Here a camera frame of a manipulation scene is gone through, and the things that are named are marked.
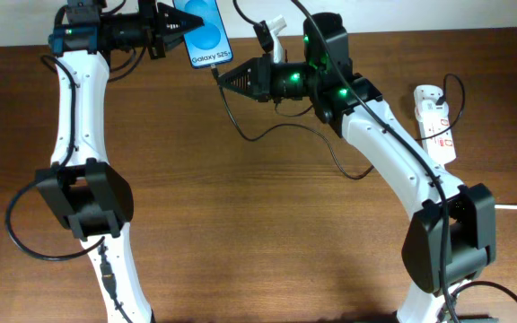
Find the blue Samsung Galaxy smartphone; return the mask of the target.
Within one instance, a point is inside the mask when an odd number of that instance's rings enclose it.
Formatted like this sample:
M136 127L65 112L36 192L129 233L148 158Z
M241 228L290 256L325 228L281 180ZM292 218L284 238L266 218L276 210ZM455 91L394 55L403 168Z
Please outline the blue Samsung Galaxy smartphone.
M204 25L184 36L189 62L195 69L221 65L233 60L232 47L226 34L216 0L173 0L185 13L203 19Z

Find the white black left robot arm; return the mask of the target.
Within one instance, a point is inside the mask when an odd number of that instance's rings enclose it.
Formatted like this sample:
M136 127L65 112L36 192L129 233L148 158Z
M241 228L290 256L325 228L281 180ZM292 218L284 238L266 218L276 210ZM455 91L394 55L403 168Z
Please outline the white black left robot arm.
M140 48L162 58L204 21L157 1L139 2L136 13L105 7L103 1L70 1L57 12L48 42L58 69L59 124L51 165L36 172L37 189L91 260L107 320L152 322L130 243L132 190L110 166L105 144L110 55Z

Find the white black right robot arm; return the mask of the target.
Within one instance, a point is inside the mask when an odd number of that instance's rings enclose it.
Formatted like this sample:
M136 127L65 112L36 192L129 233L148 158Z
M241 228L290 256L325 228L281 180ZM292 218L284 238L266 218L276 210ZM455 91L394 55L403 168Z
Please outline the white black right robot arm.
M411 277L398 322L451 322L458 293L496 258L495 199L434 161L401 126L381 92L355 73L337 13L303 23L302 63L254 57L215 79L260 102L309 98L319 120L361 152L393 189L409 219L402 247Z

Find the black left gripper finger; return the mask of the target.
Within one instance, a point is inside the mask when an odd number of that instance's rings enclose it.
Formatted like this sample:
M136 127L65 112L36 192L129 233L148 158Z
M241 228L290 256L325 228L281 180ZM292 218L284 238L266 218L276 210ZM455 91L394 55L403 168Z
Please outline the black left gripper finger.
M205 25L201 17L164 3L157 3L156 9L157 30L163 37L182 37Z
M167 53L184 41L184 33L182 31L165 31L162 34L162 52Z

